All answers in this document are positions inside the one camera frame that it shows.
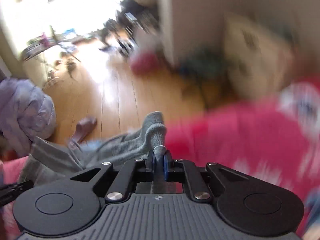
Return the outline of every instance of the clutter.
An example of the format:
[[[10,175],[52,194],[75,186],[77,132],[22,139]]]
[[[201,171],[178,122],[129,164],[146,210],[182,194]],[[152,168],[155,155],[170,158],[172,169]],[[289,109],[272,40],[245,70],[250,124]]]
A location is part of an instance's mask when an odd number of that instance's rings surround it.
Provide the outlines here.
[[[226,17],[224,53],[231,84],[246,99],[281,90],[294,61],[291,44],[284,38],[234,14]]]
[[[209,103],[202,89],[203,82],[214,80],[220,85],[220,95],[217,98],[217,101],[219,101],[229,90],[226,82],[225,65],[223,57],[214,53],[209,48],[200,49],[192,56],[182,61],[178,68],[178,72],[180,75],[193,80],[192,85],[182,90],[182,97],[185,97],[191,88],[197,87],[203,99],[204,107],[208,110]]]
[[[54,85],[55,83],[57,83],[57,78],[55,73],[56,73],[57,70],[51,68],[48,70],[48,80],[47,80],[47,83],[45,84],[44,87],[47,87],[47,86],[51,86],[51,85]]]
[[[62,52],[60,52],[60,58],[64,58],[64,57],[67,57],[68,56],[68,53],[66,53],[66,52],[64,52],[64,51],[62,51]]]
[[[35,137],[48,138],[56,126],[52,99],[29,80],[0,82],[0,131],[19,157],[27,156]]]
[[[72,72],[76,69],[77,67],[77,64],[73,61],[72,58],[68,58],[67,61],[66,61],[66,67],[67,67],[67,71],[68,71],[68,74],[71,78],[72,77]]]
[[[160,67],[157,54],[152,51],[135,51],[129,61],[130,69],[135,75],[146,74]]]
[[[56,67],[56,66],[60,65],[61,63],[62,63],[61,60],[55,60],[53,63],[53,66]]]
[[[133,51],[133,45],[131,44],[133,41],[130,41],[129,39],[125,40],[122,39],[119,34],[118,31],[120,29],[119,24],[113,20],[113,19],[109,19],[105,24],[104,24],[104,28],[99,32],[100,33],[100,40],[101,42],[105,45],[104,48],[99,49],[103,52],[109,52],[112,50],[112,46],[110,46],[110,44],[108,44],[106,42],[106,38],[113,34],[117,43],[119,44],[119,48],[118,51],[119,53],[123,56],[123,57],[128,57],[129,54]]]
[[[147,33],[141,27],[137,26],[133,35],[140,51],[158,52],[162,49],[162,41],[159,33]]]
[[[117,21],[127,31],[129,37],[133,38],[133,30],[137,25],[145,31],[159,29],[156,0],[123,0],[120,5],[122,9],[118,11]]]
[[[59,45],[69,54],[72,54],[78,51],[77,46],[71,42],[59,42]]]
[[[47,50],[48,48],[55,45],[54,41],[49,41],[45,34],[31,39],[27,42],[27,47],[21,52],[21,59],[27,61],[28,59],[40,54],[41,52]]]
[[[116,48],[113,46],[107,45],[107,46],[104,46],[103,48],[99,48],[99,50],[102,52],[110,52],[110,51],[116,50]]]
[[[62,34],[62,36],[65,37],[67,40],[72,40],[72,39],[76,38],[78,36],[78,34],[76,33],[75,29],[72,28],[72,29],[66,30]]]

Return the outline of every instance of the white wall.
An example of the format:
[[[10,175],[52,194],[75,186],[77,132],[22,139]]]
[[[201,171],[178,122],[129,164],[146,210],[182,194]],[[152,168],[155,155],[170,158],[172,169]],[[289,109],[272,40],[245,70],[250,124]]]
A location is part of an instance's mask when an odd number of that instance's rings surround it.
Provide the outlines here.
[[[220,45],[223,13],[247,13],[248,0],[159,0],[164,49],[171,64],[196,48]]]
[[[22,64],[17,59],[19,53],[14,44],[14,36],[8,27],[8,22],[4,19],[5,16],[9,15],[10,22],[16,24],[18,22],[18,26],[23,24],[15,18],[16,10],[4,9],[5,5],[7,5],[7,8],[13,8],[15,4],[16,0],[0,0],[0,56],[14,77],[25,78]]]
[[[4,77],[9,78],[11,76],[12,76],[11,72],[9,71],[6,64],[4,63],[2,58],[0,57],[0,79],[4,78]]]
[[[22,67],[27,78],[30,79],[33,84],[42,89],[48,80],[48,71],[46,66],[39,60],[31,58],[23,62]]]
[[[320,0],[159,0],[159,6],[171,64],[202,45],[219,48],[225,11],[288,26],[306,50],[319,51],[320,59]]]
[[[173,26],[172,26],[172,0],[158,0],[159,16],[161,18],[161,33],[163,50],[166,59],[173,64]]]

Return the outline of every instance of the circular cap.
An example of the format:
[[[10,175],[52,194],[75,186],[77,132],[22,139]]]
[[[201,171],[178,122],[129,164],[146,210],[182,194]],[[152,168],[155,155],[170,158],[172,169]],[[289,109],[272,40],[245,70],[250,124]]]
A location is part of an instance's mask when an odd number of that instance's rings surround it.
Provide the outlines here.
[[[208,199],[210,194],[208,192],[200,191],[195,194],[196,199]]]
[[[245,206],[258,214],[272,214],[281,208],[281,200],[267,193],[255,193],[244,199]]]
[[[68,211],[73,205],[73,198],[62,193],[41,196],[36,201],[36,208],[44,214],[57,215]]]
[[[158,145],[153,148],[153,152],[155,155],[164,155],[167,152],[167,147],[164,145]]]
[[[122,197],[123,195],[120,192],[111,192],[107,195],[107,198],[111,200],[118,200]]]

